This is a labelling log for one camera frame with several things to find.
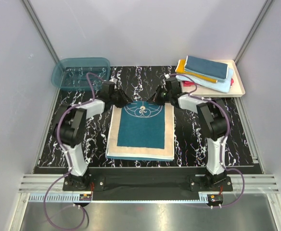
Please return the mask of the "teal beige bordered towel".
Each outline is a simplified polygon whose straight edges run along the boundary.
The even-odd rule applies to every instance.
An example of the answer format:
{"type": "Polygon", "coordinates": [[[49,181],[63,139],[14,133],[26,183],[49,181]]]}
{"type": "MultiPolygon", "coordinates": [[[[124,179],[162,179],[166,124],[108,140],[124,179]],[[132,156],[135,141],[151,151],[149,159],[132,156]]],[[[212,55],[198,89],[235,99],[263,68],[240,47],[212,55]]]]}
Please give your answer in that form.
{"type": "Polygon", "coordinates": [[[174,107],[134,101],[113,107],[106,156],[124,160],[172,161],[174,107]]]}

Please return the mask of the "yellow bear towel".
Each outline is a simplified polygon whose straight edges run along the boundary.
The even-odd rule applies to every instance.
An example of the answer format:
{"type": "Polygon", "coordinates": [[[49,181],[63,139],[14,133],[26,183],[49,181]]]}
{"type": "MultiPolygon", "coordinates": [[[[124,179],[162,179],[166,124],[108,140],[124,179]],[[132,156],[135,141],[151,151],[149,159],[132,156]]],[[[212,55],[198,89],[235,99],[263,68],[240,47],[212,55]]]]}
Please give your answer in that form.
{"type": "Polygon", "coordinates": [[[198,74],[198,73],[194,73],[194,72],[190,72],[190,71],[185,71],[185,69],[184,69],[185,62],[186,61],[184,59],[181,59],[181,60],[178,61],[177,67],[175,69],[176,73],[192,75],[194,77],[206,80],[208,82],[217,83],[216,79],[213,79],[213,78],[210,78],[210,77],[206,77],[206,76],[198,74]]]}

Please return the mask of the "blue beige patterned towel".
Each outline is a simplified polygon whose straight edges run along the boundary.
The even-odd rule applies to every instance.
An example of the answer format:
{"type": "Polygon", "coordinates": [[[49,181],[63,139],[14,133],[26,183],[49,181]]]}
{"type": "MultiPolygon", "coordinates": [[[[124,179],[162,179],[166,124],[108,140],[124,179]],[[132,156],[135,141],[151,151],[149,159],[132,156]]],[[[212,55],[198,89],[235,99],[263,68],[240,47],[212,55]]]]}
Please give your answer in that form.
{"type": "Polygon", "coordinates": [[[186,71],[203,74],[205,76],[225,80],[228,74],[228,65],[194,56],[186,56],[184,68],[186,71]]]}

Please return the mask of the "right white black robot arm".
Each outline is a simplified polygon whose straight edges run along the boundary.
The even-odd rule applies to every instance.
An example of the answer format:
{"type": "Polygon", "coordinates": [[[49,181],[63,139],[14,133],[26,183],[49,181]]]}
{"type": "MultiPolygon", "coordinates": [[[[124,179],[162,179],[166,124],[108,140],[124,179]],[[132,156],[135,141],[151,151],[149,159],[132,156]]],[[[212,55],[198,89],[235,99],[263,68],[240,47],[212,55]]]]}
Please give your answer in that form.
{"type": "Polygon", "coordinates": [[[155,105],[170,103],[173,107],[198,114],[201,135],[206,138],[208,147],[206,172],[200,185],[211,191],[221,189],[227,178],[225,146],[230,133],[230,117],[223,100],[183,92],[179,81],[171,77],[157,87],[147,102],[155,105]]]}

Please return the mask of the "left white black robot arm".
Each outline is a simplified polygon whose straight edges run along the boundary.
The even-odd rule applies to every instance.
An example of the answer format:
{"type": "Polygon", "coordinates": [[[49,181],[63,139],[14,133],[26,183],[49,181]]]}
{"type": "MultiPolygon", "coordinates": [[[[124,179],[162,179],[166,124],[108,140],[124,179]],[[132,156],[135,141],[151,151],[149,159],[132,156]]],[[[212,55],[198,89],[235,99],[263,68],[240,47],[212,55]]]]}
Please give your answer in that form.
{"type": "Polygon", "coordinates": [[[67,185],[81,191],[93,187],[81,144],[86,131],[86,120],[110,110],[112,106],[123,108],[132,102],[116,83],[104,81],[100,91],[89,101],[60,106],[54,120],[53,135],[68,164],[68,172],[64,174],[67,185]]]}

